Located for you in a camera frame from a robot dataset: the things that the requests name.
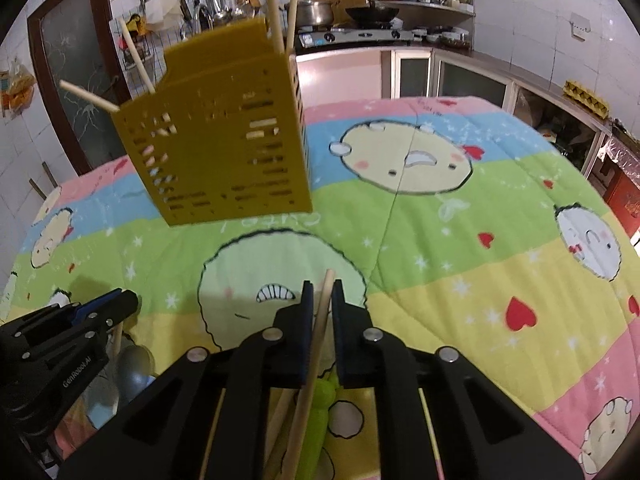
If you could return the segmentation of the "grey spoon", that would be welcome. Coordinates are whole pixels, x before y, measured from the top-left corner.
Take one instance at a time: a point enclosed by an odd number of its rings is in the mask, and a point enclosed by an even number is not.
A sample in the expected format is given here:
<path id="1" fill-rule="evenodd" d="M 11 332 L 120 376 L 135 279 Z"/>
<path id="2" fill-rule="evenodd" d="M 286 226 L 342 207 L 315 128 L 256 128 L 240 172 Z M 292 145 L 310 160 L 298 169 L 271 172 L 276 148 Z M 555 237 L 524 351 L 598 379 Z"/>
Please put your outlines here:
<path id="1" fill-rule="evenodd" d="M 154 360 L 143 346 L 123 348 L 115 364 L 115 385 L 119 406 L 123 408 L 155 380 Z"/>

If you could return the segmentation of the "yellow perforated utensil holder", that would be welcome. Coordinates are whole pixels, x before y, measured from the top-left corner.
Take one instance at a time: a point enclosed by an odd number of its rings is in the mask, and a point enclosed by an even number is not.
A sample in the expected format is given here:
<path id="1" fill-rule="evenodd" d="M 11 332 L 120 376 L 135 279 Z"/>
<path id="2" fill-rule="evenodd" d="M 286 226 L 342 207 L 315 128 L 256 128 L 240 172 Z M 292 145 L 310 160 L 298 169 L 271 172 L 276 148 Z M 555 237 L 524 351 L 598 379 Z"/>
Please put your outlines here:
<path id="1" fill-rule="evenodd" d="M 154 92 L 112 121 L 166 223 L 311 211 L 297 68 L 265 19 L 202 32 L 164 58 Z"/>

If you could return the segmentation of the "green handled fork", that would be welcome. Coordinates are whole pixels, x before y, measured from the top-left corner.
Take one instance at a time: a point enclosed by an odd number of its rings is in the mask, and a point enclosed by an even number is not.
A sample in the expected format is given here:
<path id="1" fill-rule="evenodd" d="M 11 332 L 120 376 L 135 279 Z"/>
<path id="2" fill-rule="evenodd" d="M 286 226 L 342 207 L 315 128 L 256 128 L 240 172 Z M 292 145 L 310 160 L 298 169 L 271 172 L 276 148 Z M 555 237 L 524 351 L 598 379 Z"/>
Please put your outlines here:
<path id="1" fill-rule="evenodd" d="M 338 380 L 335 375 L 318 378 L 314 383 L 314 396 L 297 465 L 296 479 L 313 479 L 316 476 L 328 431 L 329 410 L 335 402 L 337 389 Z"/>

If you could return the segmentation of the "thin bamboo chopstick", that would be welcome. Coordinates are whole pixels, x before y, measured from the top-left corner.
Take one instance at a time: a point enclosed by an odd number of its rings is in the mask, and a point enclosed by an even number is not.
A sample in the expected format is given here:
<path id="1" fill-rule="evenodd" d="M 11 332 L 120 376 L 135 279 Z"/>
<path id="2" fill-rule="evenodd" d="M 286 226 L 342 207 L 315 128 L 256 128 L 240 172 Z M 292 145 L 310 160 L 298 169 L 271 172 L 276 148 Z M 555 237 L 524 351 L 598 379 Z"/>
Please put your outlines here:
<path id="1" fill-rule="evenodd" d="M 269 413 L 266 431 L 264 468 L 262 478 L 279 479 L 288 448 L 295 401 L 295 389 L 272 389 L 269 398 Z"/>

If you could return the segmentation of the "dark brown glass door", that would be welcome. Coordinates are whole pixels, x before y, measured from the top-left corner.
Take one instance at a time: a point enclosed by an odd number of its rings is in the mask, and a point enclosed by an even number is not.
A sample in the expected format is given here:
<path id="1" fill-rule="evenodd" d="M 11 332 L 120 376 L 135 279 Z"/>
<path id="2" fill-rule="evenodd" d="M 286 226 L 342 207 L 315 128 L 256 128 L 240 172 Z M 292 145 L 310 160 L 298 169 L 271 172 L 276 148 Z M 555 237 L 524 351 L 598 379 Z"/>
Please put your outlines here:
<path id="1" fill-rule="evenodd" d="M 52 127 L 76 174 L 126 154 L 111 116 L 60 87 L 130 99 L 110 29 L 110 0 L 44 0 L 27 19 L 29 51 Z"/>

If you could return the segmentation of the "yellow egg tray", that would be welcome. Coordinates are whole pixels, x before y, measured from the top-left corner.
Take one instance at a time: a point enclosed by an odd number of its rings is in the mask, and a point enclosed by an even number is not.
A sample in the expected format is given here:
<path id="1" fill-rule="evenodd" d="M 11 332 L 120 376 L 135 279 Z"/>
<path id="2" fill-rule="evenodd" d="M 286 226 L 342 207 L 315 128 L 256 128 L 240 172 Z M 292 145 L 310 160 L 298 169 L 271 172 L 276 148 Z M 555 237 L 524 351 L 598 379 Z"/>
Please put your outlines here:
<path id="1" fill-rule="evenodd" d="M 610 117 L 610 106 L 608 102 L 600 98 L 600 96 L 597 96 L 592 90 L 584 87 L 578 81 L 570 79 L 565 81 L 563 93 L 587 110 L 590 110 L 593 115 L 596 115 L 600 119 L 607 120 Z"/>

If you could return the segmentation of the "white wall switch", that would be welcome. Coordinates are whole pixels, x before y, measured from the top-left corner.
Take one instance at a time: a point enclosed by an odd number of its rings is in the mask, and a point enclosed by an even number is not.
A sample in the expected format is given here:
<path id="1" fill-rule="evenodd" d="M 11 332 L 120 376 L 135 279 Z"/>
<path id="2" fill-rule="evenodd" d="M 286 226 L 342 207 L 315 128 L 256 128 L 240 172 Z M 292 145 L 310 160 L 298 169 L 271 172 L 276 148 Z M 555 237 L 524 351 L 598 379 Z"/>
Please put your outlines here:
<path id="1" fill-rule="evenodd" d="M 572 13 L 570 14 L 570 33 L 579 41 L 587 41 L 591 32 L 591 24 L 588 18 Z"/>

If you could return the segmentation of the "wooden sticks against wall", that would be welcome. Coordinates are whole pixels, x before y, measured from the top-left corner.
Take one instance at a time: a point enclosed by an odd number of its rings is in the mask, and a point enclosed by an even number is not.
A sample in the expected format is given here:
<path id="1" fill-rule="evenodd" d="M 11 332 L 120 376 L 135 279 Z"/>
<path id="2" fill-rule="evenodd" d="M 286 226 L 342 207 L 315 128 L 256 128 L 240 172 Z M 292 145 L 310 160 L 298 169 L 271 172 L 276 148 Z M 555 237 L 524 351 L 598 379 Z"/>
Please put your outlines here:
<path id="1" fill-rule="evenodd" d="M 58 187 L 58 181 L 46 162 L 41 163 L 39 176 L 35 178 L 29 177 L 28 183 L 42 200 L 45 200 L 49 193 Z"/>

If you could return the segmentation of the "orange plastic bag on wall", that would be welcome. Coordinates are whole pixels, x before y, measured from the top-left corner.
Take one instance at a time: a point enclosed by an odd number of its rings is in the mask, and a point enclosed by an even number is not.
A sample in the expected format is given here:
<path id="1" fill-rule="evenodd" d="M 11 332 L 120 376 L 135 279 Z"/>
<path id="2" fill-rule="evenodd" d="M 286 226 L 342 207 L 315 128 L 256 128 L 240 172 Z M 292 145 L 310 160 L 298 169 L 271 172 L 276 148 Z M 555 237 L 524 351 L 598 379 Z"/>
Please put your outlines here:
<path id="1" fill-rule="evenodd" d="M 8 70 L 1 72 L 1 114 L 12 117 L 30 107 L 36 78 L 16 56 Z"/>

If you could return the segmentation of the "black wok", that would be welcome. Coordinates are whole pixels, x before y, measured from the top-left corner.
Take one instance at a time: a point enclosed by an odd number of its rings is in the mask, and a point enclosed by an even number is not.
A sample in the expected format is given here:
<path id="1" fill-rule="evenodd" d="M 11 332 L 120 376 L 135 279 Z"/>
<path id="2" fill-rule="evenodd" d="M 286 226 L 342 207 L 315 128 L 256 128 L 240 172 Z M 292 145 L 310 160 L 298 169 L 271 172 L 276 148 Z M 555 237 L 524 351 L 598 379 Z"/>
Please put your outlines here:
<path id="1" fill-rule="evenodd" d="M 378 6 L 374 1 L 367 6 L 351 6 L 345 11 L 359 29 L 389 29 L 399 13 L 398 9 Z"/>

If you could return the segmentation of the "kitchen counter cabinets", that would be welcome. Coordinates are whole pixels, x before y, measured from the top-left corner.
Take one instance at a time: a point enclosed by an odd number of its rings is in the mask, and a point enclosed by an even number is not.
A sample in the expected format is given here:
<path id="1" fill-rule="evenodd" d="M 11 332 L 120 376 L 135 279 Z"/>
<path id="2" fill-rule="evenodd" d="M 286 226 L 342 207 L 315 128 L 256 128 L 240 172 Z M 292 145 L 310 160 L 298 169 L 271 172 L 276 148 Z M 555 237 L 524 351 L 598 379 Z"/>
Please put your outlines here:
<path id="1" fill-rule="evenodd" d="M 639 181 L 639 151 L 614 134 L 609 120 L 597 118 L 551 81 L 484 54 L 418 47 L 361 47 L 306 53 L 297 58 L 307 106 L 401 96 L 478 96 L 533 125 L 534 110 L 562 110 L 593 132 L 582 164 L 586 176 L 598 159 L 612 160 L 630 180 Z"/>

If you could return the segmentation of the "stainless steel pot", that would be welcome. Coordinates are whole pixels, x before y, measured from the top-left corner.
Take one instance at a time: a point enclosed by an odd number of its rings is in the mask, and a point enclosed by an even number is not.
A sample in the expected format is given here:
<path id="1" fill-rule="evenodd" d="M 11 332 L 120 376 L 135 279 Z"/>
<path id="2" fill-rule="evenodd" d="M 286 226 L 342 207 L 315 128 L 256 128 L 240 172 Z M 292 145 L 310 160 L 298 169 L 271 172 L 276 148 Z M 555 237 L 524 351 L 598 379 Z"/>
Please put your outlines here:
<path id="1" fill-rule="evenodd" d="M 298 0 L 295 29 L 329 28 L 334 24 L 334 8 L 338 1 Z"/>

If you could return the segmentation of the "colourful cartoon quilt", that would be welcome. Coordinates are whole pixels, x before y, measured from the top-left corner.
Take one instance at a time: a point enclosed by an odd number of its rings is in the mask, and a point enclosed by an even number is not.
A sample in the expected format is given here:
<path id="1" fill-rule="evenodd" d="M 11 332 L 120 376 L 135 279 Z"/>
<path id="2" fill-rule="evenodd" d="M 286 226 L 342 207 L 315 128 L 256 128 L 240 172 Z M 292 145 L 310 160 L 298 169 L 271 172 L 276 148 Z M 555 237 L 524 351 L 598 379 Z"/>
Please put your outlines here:
<path id="1" fill-rule="evenodd" d="M 307 112 L 312 208 L 168 226 L 129 159 L 50 196 L 2 275 L 1 316 L 122 287 L 164 370 L 236 347 L 327 270 L 407 346 L 457 348 L 606 474 L 639 417 L 639 258 L 582 174 L 477 98 Z"/>

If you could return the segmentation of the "gas stove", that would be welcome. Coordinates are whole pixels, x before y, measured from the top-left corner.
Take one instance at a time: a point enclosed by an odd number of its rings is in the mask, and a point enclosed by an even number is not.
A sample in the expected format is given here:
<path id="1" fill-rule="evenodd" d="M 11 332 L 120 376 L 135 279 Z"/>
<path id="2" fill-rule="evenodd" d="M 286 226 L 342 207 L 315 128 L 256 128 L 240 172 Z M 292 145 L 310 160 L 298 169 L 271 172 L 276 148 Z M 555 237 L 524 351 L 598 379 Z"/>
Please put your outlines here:
<path id="1" fill-rule="evenodd" d="M 350 48 L 357 44 L 411 44 L 414 35 L 401 29 L 354 29 L 331 28 L 300 32 L 296 38 L 296 49 L 311 51 L 320 49 Z"/>

